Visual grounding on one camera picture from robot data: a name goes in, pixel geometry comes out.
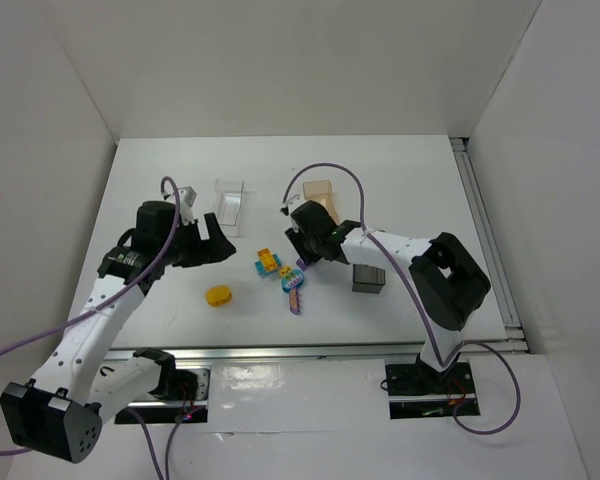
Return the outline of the teal frog oval lego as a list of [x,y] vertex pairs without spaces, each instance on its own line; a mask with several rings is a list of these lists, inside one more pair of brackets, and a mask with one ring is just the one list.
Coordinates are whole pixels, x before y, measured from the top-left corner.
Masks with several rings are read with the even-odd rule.
[[299,289],[303,286],[305,277],[302,271],[293,270],[293,275],[290,278],[281,278],[281,288],[285,293],[291,289]]

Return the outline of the yellow rounded lego brick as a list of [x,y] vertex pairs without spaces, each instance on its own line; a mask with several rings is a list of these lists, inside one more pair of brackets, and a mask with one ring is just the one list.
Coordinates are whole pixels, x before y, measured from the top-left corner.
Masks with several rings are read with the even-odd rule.
[[205,300],[211,307],[220,307],[231,302],[233,294],[229,286],[217,285],[208,289],[205,293]]

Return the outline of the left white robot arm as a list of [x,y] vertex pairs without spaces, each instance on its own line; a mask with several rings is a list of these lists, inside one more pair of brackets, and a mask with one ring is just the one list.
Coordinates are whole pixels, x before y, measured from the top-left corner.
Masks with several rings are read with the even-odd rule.
[[193,397],[194,375],[156,348],[140,348],[113,372],[100,374],[122,327],[167,268],[215,264],[235,254],[214,214],[204,216],[203,238],[190,213],[185,204],[166,201],[138,208],[134,227],[103,257],[82,312],[68,322],[51,356],[26,383],[11,382],[1,394],[15,444],[77,464],[90,455],[103,425],[138,397]]

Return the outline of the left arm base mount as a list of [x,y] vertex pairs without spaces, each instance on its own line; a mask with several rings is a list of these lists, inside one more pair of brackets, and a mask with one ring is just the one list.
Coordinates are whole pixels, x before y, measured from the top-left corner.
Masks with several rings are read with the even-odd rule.
[[207,423],[210,377],[208,367],[178,369],[175,383],[165,396],[143,394],[128,408],[148,425]]

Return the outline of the yellow arched lego brick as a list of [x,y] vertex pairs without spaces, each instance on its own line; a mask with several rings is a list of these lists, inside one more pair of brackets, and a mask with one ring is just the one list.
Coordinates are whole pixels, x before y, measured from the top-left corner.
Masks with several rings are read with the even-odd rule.
[[259,250],[257,252],[257,255],[259,265],[261,266],[261,271],[269,273],[275,271],[278,268],[277,260],[268,248]]

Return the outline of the purple curved lego brick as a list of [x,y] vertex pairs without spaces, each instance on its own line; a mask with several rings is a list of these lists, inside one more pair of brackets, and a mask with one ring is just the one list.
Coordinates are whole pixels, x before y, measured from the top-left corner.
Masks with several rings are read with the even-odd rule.
[[296,261],[296,264],[299,267],[299,269],[302,271],[306,271],[308,268],[310,268],[313,265],[313,263],[311,261],[305,261],[302,258],[299,258]]

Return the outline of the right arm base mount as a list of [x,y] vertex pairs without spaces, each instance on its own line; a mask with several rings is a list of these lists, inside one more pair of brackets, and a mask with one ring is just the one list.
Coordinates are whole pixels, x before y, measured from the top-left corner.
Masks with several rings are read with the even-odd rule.
[[380,388],[388,395],[391,420],[479,416],[480,407],[468,362],[442,375],[416,363],[388,364]]

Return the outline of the teal lego brick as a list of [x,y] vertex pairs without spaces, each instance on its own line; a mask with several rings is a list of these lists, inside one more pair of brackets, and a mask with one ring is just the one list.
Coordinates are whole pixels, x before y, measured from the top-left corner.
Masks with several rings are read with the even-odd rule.
[[277,272],[282,264],[276,254],[262,254],[258,255],[258,260],[254,263],[254,266],[260,276],[266,277]]

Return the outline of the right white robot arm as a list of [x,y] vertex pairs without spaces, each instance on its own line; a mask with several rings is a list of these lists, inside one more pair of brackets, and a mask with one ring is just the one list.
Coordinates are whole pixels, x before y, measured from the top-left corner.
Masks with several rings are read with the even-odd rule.
[[465,327],[491,290],[488,276],[460,240],[443,232],[433,239],[337,224],[315,201],[294,199],[282,207],[290,218],[286,237],[307,266],[321,260],[396,273],[423,320],[427,339],[418,362],[443,376],[464,344]]

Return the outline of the clear plastic container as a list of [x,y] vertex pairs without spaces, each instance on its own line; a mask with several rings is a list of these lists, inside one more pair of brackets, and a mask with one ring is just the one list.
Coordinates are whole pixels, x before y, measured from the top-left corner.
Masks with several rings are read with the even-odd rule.
[[217,179],[214,188],[214,212],[227,237],[240,236],[244,203],[244,181]]

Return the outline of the aluminium rail right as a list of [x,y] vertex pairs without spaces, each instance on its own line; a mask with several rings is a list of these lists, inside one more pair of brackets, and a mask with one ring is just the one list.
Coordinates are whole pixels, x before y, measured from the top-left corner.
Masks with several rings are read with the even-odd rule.
[[450,137],[451,149],[459,170],[463,188],[468,200],[477,235],[486,260],[492,289],[502,317],[508,347],[501,347],[507,353],[528,353],[529,346],[518,311],[512,296],[509,282],[504,272],[495,237],[480,192],[477,177],[468,153],[468,138]]

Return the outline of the orange transparent container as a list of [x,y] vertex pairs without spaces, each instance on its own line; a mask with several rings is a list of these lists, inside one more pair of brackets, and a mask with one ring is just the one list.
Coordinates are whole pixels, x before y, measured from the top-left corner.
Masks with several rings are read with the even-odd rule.
[[329,180],[304,182],[303,195],[305,200],[322,205],[334,222],[336,224],[340,223],[335,209],[332,184]]

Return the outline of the yellow smiley face lego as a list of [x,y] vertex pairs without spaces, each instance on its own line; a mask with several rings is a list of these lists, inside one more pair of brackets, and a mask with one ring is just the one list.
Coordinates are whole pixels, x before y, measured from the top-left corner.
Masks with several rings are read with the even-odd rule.
[[278,274],[281,278],[290,278],[293,275],[293,269],[289,266],[284,266],[278,270]]

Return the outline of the smoky grey container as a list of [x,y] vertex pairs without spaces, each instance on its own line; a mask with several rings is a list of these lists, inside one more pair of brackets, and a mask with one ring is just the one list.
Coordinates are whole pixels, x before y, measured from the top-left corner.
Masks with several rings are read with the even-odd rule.
[[355,293],[380,294],[386,285],[383,269],[354,264],[352,269],[352,291]]

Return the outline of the purple printed lego piece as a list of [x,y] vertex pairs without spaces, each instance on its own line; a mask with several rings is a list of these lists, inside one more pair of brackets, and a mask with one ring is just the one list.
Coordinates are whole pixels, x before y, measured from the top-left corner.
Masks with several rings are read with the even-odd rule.
[[298,289],[291,289],[288,292],[288,301],[290,312],[294,315],[301,314],[301,299]]

